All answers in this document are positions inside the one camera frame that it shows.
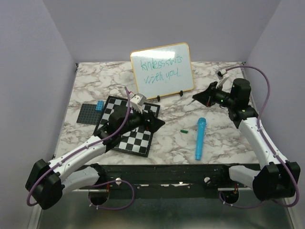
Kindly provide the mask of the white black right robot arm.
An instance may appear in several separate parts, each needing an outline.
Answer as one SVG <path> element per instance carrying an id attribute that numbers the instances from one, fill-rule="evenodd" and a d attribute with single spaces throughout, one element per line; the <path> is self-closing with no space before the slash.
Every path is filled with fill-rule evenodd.
<path id="1" fill-rule="evenodd" d="M 250 93 L 250 83 L 238 78 L 233 81 L 229 93 L 213 82 L 205 91 L 192 96 L 206 107 L 219 104 L 228 109 L 230 120 L 245 136 L 260 165 L 259 171 L 242 165 L 230 166 L 219 175 L 219 181 L 225 187 L 235 182 L 246 185 L 260 201 L 297 197 L 300 166 L 288 161 L 275 147 L 259 121 L 257 111 L 249 104 Z"/>

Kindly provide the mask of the black white chessboard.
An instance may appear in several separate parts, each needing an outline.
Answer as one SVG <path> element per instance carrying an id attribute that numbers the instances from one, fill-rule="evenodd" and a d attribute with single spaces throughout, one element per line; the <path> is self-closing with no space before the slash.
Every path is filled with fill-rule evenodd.
<path id="1" fill-rule="evenodd" d="M 110 116 L 115 111 L 120 110 L 125 117 L 127 111 L 127 99 L 115 96 L 109 96 L 106 100 L 102 111 L 101 125 L 107 125 Z M 111 140 L 106 141 L 109 145 L 106 151 L 114 150 L 129 155 L 147 157 L 152 143 L 153 133 L 147 130 L 143 125 L 133 127 L 130 131 L 125 132 L 119 139 L 117 145 L 113 145 Z"/>

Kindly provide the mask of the yellow framed whiteboard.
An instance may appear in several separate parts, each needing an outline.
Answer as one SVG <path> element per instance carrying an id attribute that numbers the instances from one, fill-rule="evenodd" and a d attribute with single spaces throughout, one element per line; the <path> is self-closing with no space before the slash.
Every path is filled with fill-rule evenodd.
<path id="1" fill-rule="evenodd" d="M 147 99 L 183 95 L 195 88 L 187 43 L 165 45 L 130 54 L 137 91 Z"/>

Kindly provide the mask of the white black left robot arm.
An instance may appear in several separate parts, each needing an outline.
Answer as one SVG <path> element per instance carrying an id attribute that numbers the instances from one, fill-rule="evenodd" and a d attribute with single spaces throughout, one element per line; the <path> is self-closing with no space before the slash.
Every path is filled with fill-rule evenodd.
<path id="1" fill-rule="evenodd" d="M 63 181 L 91 159 L 114 148 L 121 136 L 135 128 L 143 127 L 145 131 L 155 133 L 165 122 L 148 112 L 123 114 L 114 111 L 106 124 L 95 130 L 93 135 L 80 147 L 67 153 L 62 158 L 45 162 L 38 160 L 32 167 L 25 188 L 29 194 L 26 199 L 28 206 L 35 204 L 49 208 L 63 195 Z"/>

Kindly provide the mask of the black whiteboard stand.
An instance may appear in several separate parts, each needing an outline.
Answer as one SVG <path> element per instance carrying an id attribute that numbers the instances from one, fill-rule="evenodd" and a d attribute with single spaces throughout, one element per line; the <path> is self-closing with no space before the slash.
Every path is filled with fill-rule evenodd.
<path id="1" fill-rule="evenodd" d="M 176 93 L 166 94 L 166 95 L 162 95 L 162 96 L 158 95 L 158 96 L 156 97 L 156 99 L 157 99 L 157 101 L 159 102 L 159 101 L 161 100 L 162 97 L 172 96 L 172 95 L 176 95 L 176 94 L 178 94 L 180 97 L 182 97 L 182 96 L 183 96 L 183 91 L 181 90 L 181 91 L 176 92 Z"/>

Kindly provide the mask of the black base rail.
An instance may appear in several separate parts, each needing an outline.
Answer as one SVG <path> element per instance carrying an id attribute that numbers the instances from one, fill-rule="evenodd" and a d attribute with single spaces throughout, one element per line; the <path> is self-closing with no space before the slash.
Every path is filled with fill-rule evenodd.
<path id="1" fill-rule="evenodd" d="M 242 184 L 232 181 L 228 174 L 228 164 L 212 165 L 99 165 L 101 184 L 117 178 L 122 183 L 110 184 L 110 198 L 217 198 L 219 191 L 233 191 Z"/>

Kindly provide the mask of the blue toy microphone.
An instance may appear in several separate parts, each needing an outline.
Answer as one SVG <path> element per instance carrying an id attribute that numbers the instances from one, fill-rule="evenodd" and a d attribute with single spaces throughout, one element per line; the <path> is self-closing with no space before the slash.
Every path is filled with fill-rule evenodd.
<path id="1" fill-rule="evenodd" d="M 195 160 L 201 160 L 202 158 L 205 128 L 206 128 L 206 119 L 201 117 L 198 119 L 197 122 Z"/>

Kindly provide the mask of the dark grey lego baseplate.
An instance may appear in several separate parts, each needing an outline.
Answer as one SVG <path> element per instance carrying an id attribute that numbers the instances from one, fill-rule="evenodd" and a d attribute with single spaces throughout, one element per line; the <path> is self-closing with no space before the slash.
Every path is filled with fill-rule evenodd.
<path id="1" fill-rule="evenodd" d="M 95 111 L 96 104 L 82 104 L 76 123 L 85 125 L 96 125 L 101 117 L 102 111 Z"/>

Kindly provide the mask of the blue lego brick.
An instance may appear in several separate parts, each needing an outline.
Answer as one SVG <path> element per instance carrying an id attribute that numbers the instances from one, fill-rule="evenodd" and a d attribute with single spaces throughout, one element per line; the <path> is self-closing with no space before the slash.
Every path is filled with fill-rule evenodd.
<path id="1" fill-rule="evenodd" d="M 99 100 L 95 106 L 95 111 L 101 112 L 104 107 L 104 101 Z"/>

